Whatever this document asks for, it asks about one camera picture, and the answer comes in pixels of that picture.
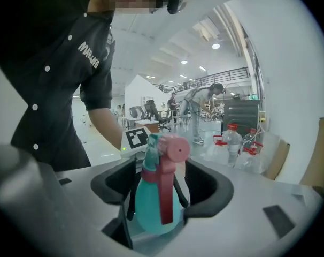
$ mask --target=ceiling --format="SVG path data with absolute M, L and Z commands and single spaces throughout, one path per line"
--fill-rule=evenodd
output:
M 154 84 L 174 86 L 168 80 L 179 78 L 182 71 L 193 78 L 206 75 L 199 66 L 216 60 L 216 53 L 238 57 L 216 13 L 218 8 L 213 9 L 226 1 L 188 0 L 186 8 L 174 16 L 165 9 L 154 14 L 116 14 L 112 22 L 116 41 L 111 68 L 113 96 L 124 95 L 125 85 L 137 74 L 155 77 L 150 79 Z M 219 50 L 211 48 L 216 39 Z M 180 64 L 186 58 L 189 63 Z

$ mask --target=pink trigger sprayer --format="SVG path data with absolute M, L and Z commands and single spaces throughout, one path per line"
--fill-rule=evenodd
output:
M 181 208 L 173 186 L 175 163 L 184 162 L 189 153 L 187 140 L 177 134 L 149 135 L 135 197 L 136 218 L 145 231 L 164 234 L 180 221 Z

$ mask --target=ceiling light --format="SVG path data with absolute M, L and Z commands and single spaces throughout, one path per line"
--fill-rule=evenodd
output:
M 212 45 L 212 49 L 219 49 L 220 48 L 220 44 L 215 43 Z

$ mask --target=black shirt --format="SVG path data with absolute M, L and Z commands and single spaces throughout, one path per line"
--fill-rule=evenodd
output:
M 72 122 L 79 84 L 87 110 L 111 107 L 113 12 L 88 3 L 22 0 L 0 25 L 0 66 L 28 104 L 11 144 L 56 171 L 90 166 Z
M 174 97 L 171 97 L 170 98 L 169 104 L 171 106 L 171 110 L 175 110 L 176 109 L 176 106 L 175 105 L 172 105 L 172 104 L 176 104 L 176 101 L 175 101 L 175 98 Z

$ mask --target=shirt sleeve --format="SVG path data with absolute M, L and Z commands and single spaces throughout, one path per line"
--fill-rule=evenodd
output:
M 110 53 L 99 69 L 81 83 L 80 93 L 83 92 L 83 102 L 86 110 L 103 109 L 111 107 L 112 79 L 111 64 L 114 54 L 114 42 L 110 46 Z

